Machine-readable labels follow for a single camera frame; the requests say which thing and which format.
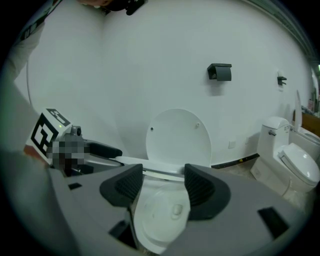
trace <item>toilet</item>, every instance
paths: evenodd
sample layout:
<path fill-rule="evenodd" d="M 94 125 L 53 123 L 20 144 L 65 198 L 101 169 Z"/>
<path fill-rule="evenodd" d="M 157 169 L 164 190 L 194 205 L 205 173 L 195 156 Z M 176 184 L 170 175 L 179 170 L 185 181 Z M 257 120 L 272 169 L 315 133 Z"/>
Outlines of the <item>toilet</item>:
<path fill-rule="evenodd" d="M 251 173 L 256 180 L 283 196 L 288 189 L 309 192 L 320 180 L 316 162 L 301 147 L 289 144 L 289 122 L 281 117 L 266 119 L 261 128 Z"/>
<path fill-rule="evenodd" d="M 203 122 L 184 109 L 169 109 L 150 123 L 148 160 L 118 156 L 125 165 L 143 164 L 143 184 L 133 217 L 138 241 L 161 254 L 185 229 L 190 212 L 185 164 L 210 167 L 212 146 Z"/>
<path fill-rule="evenodd" d="M 305 150 L 313 160 L 317 161 L 320 157 L 320 137 L 302 128 L 302 110 L 298 90 L 295 96 L 295 122 L 290 128 L 289 142 L 298 145 Z"/>

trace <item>toilet paper holder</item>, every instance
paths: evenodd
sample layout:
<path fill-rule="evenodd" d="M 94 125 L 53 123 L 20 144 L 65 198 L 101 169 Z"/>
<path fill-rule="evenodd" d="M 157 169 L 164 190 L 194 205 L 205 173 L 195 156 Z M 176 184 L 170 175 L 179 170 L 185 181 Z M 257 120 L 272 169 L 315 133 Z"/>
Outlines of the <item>toilet paper holder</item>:
<path fill-rule="evenodd" d="M 231 81 L 231 64 L 213 63 L 207 70 L 210 80 Z"/>

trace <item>white wall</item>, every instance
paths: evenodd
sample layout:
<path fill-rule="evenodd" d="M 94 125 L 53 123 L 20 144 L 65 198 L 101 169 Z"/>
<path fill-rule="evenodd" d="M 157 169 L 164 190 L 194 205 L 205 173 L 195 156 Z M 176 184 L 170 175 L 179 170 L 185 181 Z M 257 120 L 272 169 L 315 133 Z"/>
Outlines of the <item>white wall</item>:
<path fill-rule="evenodd" d="M 126 150 L 108 101 L 102 62 L 105 16 L 75 0 L 64 0 L 46 19 L 39 45 L 29 58 L 29 85 L 34 108 L 58 109 L 83 137 Z M 17 78 L 26 97 L 25 76 Z"/>
<path fill-rule="evenodd" d="M 105 94 L 133 157 L 146 158 L 150 121 L 172 108 L 204 122 L 212 164 L 252 155 L 262 120 L 291 120 L 296 89 L 303 105 L 311 95 L 311 71 L 293 38 L 239 0 L 150 0 L 132 16 L 107 15 L 103 42 Z M 232 81 L 208 80 L 211 63 L 232 64 Z M 283 90 L 278 69 L 288 79 Z"/>

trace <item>toilet tank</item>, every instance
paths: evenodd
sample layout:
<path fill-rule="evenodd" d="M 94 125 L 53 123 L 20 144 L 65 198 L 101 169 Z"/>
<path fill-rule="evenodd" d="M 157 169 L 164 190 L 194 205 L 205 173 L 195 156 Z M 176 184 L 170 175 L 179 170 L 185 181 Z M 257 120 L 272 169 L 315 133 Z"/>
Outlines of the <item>toilet tank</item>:
<path fill-rule="evenodd" d="M 272 157 L 281 146 L 289 145 L 289 122 L 282 117 L 269 117 L 262 123 L 257 153 L 261 157 Z"/>

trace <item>white toilet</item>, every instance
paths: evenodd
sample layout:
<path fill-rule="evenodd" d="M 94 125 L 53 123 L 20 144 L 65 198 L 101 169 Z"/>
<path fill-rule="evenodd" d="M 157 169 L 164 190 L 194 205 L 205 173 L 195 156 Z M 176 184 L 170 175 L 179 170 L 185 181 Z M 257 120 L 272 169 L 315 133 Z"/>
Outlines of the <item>white toilet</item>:
<path fill-rule="evenodd" d="M 295 122 L 289 133 L 289 143 L 294 143 L 305 150 L 313 160 L 317 161 L 320 157 L 320 137 L 301 127 L 302 110 L 298 90 L 295 96 Z"/>
<path fill-rule="evenodd" d="M 212 147 L 201 120 L 183 109 L 170 109 L 151 121 L 146 134 L 148 160 L 116 157 L 143 164 L 144 180 L 134 212 L 139 242 L 161 254 L 185 229 L 190 201 L 184 184 L 185 164 L 210 167 Z"/>
<path fill-rule="evenodd" d="M 291 188 L 312 190 L 320 180 L 320 171 L 312 157 L 299 146 L 289 144 L 289 122 L 281 117 L 266 119 L 261 128 L 256 160 L 251 173 L 281 196 Z"/>

